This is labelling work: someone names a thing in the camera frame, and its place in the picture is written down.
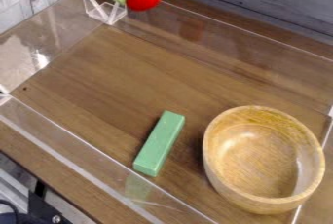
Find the green rectangular block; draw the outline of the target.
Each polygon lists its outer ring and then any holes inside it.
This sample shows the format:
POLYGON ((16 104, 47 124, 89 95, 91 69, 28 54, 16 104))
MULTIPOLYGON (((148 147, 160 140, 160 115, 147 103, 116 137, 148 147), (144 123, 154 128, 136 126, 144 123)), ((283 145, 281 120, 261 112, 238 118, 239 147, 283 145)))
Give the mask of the green rectangular block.
POLYGON ((183 125, 183 115, 163 112, 135 157, 132 167, 136 171, 152 177, 158 176, 183 125))

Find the clear acrylic barrier wall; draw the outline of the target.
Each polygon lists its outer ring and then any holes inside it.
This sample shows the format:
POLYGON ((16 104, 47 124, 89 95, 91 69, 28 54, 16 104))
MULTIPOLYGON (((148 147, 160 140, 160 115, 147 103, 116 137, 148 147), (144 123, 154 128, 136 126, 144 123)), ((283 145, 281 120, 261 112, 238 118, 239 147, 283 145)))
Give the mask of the clear acrylic barrier wall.
POLYGON ((97 224, 333 224, 333 45, 191 0, 105 25, 61 0, 8 31, 7 60, 45 66, 0 97, 0 152, 97 224), (306 203, 255 215, 215 192, 202 138, 242 105, 275 108, 313 131, 326 173, 306 203), (156 177, 135 157, 164 111, 184 125, 156 177))

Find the clear acrylic corner bracket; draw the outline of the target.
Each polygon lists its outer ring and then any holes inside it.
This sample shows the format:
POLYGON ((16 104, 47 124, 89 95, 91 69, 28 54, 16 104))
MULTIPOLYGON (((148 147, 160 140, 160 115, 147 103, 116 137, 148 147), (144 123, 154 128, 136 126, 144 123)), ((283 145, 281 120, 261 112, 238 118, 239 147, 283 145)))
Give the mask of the clear acrylic corner bracket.
POLYGON ((127 15, 127 8, 119 3, 99 4, 96 0, 83 0, 83 6, 85 14, 105 25, 114 25, 127 15))

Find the wooden bowl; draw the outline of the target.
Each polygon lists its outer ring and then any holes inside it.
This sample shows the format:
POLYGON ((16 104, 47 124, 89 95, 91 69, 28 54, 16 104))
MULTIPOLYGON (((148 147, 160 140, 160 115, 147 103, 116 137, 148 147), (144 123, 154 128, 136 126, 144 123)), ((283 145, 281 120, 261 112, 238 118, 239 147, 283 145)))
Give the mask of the wooden bowl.
POLYGON ((265 106, 238 106, 216 115, 202 152, 214 189, 251 213, 295 209, 323 178, 323 151, 313 132, 297 118, 265 106))

